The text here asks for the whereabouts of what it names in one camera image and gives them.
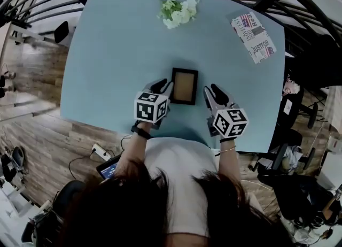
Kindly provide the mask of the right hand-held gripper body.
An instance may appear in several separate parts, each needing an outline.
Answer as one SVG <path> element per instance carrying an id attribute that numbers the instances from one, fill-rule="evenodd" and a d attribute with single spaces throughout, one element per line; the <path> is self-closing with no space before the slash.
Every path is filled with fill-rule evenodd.
<path id="1" fill-rule="evenodd" d="M 248 117 L 242 108 L 217 110 L 207 119 L 211 137 L 236 138 L 244 133 L 248 126 Z"/>

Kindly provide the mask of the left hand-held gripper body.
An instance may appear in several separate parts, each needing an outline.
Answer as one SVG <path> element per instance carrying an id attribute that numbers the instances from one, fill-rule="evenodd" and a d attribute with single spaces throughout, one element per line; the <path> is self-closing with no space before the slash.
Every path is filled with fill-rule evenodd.
<path id="1" fill-rule="evenodd" d="M 134 118 L 151 123 L 152 128 L 158 130 L 167 115 L 168 104 L 169 98 L 165 95 L 140 91 L 134 100 Z"/>

